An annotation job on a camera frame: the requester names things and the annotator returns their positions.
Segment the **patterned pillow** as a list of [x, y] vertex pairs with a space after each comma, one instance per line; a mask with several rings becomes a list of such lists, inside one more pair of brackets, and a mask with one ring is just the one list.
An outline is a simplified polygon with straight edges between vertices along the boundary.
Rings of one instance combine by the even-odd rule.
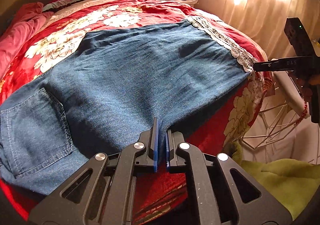
[[58, 10], [61, 10], [65, 7], [68, 7], [80, 1], [84, 1], [84, 0], [52, 0], [43, 7], [42, 12], [47, 12], [47, 11], [56, 12]]

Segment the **cream curtain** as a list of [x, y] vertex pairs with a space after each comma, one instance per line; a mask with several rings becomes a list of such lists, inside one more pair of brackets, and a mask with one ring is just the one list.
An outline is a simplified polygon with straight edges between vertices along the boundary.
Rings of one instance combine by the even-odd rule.
[[293, 55], [284, 26], [297, 17], [311, 39], [319, 39], [319, 0], [227, 0], [223, 20], [257, 42], [268, 58]]

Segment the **pink duvet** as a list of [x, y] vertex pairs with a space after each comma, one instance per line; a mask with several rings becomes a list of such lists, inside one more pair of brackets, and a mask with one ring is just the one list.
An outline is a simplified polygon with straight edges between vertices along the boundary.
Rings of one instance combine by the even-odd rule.
[[5, 74], [24, 43], [32, 38], [54, 14], [52, 11], [43, 12], [42, 9], [41, 2], [23, 5], [1, 36], [1, 76]]

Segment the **red floral bed blanket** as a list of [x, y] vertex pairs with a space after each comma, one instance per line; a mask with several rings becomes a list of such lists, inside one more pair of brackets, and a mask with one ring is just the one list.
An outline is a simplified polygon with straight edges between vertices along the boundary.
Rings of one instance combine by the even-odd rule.
[[[245, 49], [258, 61], [267, 60], [261, 47], [244, 33], [224, 23], [219, 17], [206, 13], [190, 5], [175, 1], [157, 0], [86, 0], [64, 8], [51, 18], [47, 24], [28, 41], [22, 43], [19, 52], [7, 66], [1, 77], [1, 103], [23, 84], [39, 77], [58, 62], [75, 52], [86, 33], [106, 29], [129, 29], [157, 23], [176, 23], [188, 16], [201, 16], [210, 22], [221, 34]], [[222, 109], [210, 117], [190, 137], [190, 142], [209, 154], [222, 150], [228, 140], [244, 135], [253, 125], [264, 96], [273, 89], [272, 74], [256, 73], [248, 77], [244, 84], [236, 88], [235, 95], [227, 100]], [[156, 218], [155, 211], [169, 211], [186, 198], [185, 181], [182, 175], [165, 174], [164, 162], [155, 177], [144, 175], [138, 182], [136, 221], [143, 223]], [[154, 195], [143, 196], [144, 185], [155, 190]], [[1, 180], [1, 190], [15, 211], [27, 220], [31, 209], [40, 200], [35, 193], [25, 189], [15, 189], [13, 185]]]

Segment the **blue denim pants lace trim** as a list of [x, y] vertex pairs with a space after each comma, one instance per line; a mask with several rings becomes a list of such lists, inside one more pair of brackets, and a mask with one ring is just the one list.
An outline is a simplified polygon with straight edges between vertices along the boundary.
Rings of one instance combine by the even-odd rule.
[[48, 195], [98, 152], [136, 142], [159, 121], [193, 133], [251, 72], [238, 45], [198, 16], [89, 32], [78, 49], [1, 105], [1, 178]]

